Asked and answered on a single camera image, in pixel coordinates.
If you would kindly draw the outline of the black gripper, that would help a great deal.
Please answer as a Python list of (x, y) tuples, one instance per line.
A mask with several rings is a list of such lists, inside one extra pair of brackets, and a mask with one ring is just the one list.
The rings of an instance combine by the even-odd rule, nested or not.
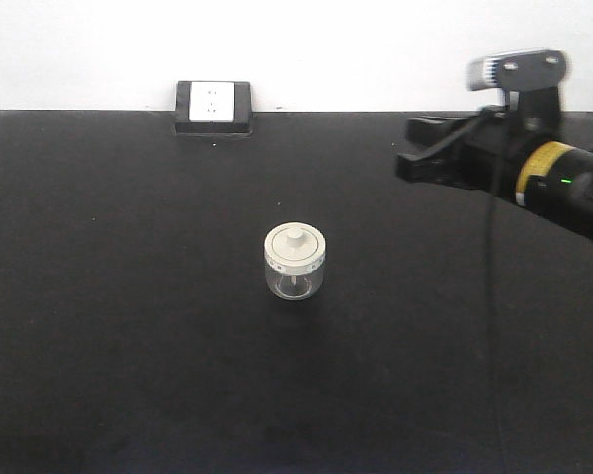
[(418, 154), (399, 153), (395, 174), (407, 183), (513, 191), (526, 159), (560, 138), (557, 88), (505, 91), (504, 104), (469, 117), (420, 116), (406, 128)]

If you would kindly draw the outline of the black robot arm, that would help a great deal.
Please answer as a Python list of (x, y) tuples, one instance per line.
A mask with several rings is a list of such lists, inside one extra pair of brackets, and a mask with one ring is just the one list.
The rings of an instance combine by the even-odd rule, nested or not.
[(419, 151), (398, 154), (396, 176), (487, 192), (593, 243), (593, 148), (563, 142), (558, 89), (504, 98), (467, 117), (410, 119)]

